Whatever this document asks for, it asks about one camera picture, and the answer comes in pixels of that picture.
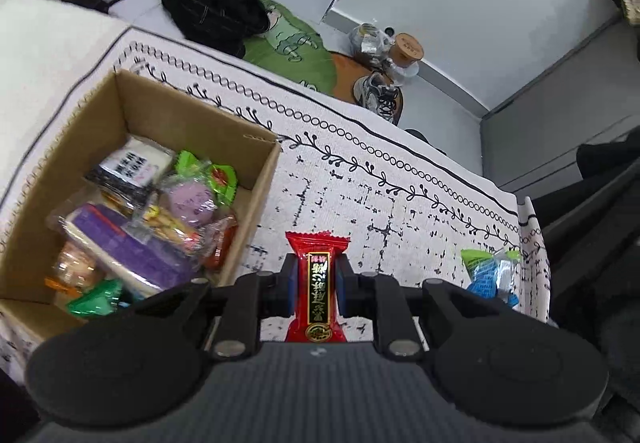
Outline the red candy packet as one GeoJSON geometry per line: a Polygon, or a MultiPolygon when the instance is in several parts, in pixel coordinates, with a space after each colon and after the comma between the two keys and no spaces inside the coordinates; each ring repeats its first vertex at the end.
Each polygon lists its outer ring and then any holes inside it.
{"type": "Polygon", "coordinates": [[[285,237],[298,263],[295,314],[285,341],[345,342],[343,328],[336,319],[335,259],[343,255],[350,238],[329,231],[286,232],[285,237]]]}

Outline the orange snack packet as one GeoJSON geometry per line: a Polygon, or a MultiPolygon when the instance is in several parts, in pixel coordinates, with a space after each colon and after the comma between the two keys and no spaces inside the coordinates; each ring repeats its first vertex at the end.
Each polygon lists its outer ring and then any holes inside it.
{"type": "Polygon", "coordinates": [[[206,250],[202,266],[207,271],[220,271],[238,229],[235,215],[219,217],[205,228],[206,250]]]}

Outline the purple round snack packet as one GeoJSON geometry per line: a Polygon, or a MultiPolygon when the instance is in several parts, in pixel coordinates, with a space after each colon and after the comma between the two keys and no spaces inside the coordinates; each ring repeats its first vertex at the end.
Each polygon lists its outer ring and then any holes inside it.
{"type": "Polygon", "coordinates": [[[158,203],[174,218],[192,227],[212,223],[218,211],[214,192],[200,176],[171,174],[157,185],[158,203]]]}

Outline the black white seaweed packet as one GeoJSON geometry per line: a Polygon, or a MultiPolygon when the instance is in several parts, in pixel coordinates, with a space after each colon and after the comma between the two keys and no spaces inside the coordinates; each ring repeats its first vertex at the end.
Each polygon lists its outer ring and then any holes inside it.
{"type": "Polygon", "coordinates": [[[170,148],[151,139],[129,136],[124,145],[91,168],[85,179],[131,203],[144,204],[175,156],[170,148]]]}

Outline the green snack packet with red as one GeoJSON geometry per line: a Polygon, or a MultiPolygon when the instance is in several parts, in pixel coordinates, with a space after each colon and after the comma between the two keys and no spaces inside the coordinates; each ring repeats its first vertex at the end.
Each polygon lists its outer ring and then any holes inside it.
{"type": "Polygon", "coordinates": [[[178,154],[175,171],[178,176],[200,181],[213,192],[217,202],[231,206],[238,189],[238,176],[232,166],[213,164],[189,151],[178,154]]]}

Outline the white black patterned bed blanket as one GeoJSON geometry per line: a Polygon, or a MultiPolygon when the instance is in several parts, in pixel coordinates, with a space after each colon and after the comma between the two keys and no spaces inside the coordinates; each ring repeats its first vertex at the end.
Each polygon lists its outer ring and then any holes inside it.
{"type": "MultiPolygon", "coordinates": [[[[1,239],[25,180],[74,107],[121,71],[276,136],[277,168],[235,279],[279,269],[286,232],[349,237],[354,270],[411,287],[429,277],[466,287],[462,249],[513,249],[521,256],[516,310],[548,319],[549,261],[530,203],[362,108],[56,0],[1,0],[1,239]]],[[[14,379],[44,341],[1,316],[2,345],[18,359],[14,379]]]]}

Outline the blue green small packet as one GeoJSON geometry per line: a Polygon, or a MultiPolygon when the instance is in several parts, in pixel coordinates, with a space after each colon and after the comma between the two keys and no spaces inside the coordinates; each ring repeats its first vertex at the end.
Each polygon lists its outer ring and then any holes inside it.
{"type": "Polygon", "coordinates": [[[518,305],[515,278],[520,270],[518,250],[500,249],[488,252],[478,249],[462,249],[461,258],[471,278],[470,293],[484,299],[500,299],[509,307],[518,305]]]}

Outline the brown cardboard box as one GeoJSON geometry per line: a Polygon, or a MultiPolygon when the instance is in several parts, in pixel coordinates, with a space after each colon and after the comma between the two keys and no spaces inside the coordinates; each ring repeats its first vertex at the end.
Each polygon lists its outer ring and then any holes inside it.
{"type": "Polygon", "coordinates": [[[37,159],[13,207],[1,240],[2,319],[37,341],[85,323],[86,319],[66,311],[66,304],[73,299],[47,288],[43,280],[69,241],[50,224],[50,215],[58,207],[89,200],[113,208],[198,261],[198,276],[217,286],[231,284],[262,215],[279,154],[279,142],[272,132],[213,104],[138,75],[123,71],[108,75],[74,107],[52,144],[37,159]],[[137,205],[85,179],[91,168],[124,145],[129,136],[151,139],[176,153],[160,180],[176,174],[181,151],[234,168],[238,189],[233,204],[224,206],[216,200],[214,221],[228,214],[238,220],[220,271],[207,271],[202,266],[208,224],[185,225],[160,207],[160,181],[148,200],[137,205]]]}

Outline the green packet in box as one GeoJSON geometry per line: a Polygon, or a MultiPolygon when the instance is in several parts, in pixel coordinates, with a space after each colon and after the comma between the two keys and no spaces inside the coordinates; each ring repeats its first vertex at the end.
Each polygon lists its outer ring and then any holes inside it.
{"type": "Polygon", "coordinates": [[[119,279],[100,281],[93,289],[66,304],[65,309],[81,319],[107,316],[117,311],[123,290],[124,284],[119,279]]]}

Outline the grey sneaker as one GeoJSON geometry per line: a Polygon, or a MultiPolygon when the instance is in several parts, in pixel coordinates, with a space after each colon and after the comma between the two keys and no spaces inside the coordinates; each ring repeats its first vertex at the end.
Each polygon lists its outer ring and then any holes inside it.
{"type": "Polygon", "coordinates": [[[358,78],[352,86],[356,103],[393,125],[398,125],[404,98],[399,87],[386,81],[378,72],[358,78]]]}

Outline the clear pack of round crackers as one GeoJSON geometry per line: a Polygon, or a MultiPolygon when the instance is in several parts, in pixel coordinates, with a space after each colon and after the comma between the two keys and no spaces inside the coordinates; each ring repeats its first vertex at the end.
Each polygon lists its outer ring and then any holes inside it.
{"type": "Polygon", "coordinates": [[[66,241],[52,270],[44,278],[44,286],[65,299],[76,299],[92,290],[105,278],[96,259],[74,243],[66,241]]]}

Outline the wooden lid jar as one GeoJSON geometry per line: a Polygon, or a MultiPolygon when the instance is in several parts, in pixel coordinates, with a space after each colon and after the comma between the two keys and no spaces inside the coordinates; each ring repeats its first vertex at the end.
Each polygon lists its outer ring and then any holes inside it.
{"type": "Polygon", "coordinates": [[[423,55],[424,49],[416,38],[407,33],[399,33],[390,47],[388,60],[395,73],[412,78],[419,73],[423,55]]]}

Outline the green floor mat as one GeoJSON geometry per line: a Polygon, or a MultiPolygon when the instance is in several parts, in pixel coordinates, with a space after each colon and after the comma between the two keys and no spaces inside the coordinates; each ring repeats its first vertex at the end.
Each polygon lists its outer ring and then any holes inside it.
{"type": "Polygon", "coordinates": [[[268,30],[244,41],[243,59],[263,70],[332,96],[336,68],[321,36],[288,8],[260,0],[269,18],[268,30]]]}

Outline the glass jar with foil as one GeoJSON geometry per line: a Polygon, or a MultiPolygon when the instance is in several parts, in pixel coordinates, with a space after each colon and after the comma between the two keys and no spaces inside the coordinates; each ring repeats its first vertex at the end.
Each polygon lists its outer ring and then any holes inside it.
{"type": "Polygon", "coordinates": [[[347,37],[352,56],[362,62],[384,59],[392,46],[392,38],[371,23],[361,23],[347,37]]]}

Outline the black bag on floor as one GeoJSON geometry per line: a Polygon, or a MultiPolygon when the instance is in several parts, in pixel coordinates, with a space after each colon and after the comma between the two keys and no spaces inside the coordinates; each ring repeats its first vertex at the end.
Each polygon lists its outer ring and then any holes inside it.
{"type": "Polygon", "coordinates": [[[244,41],[269,29],[262,0],[160,0],[184,38],[242,58],[244,41]]]}

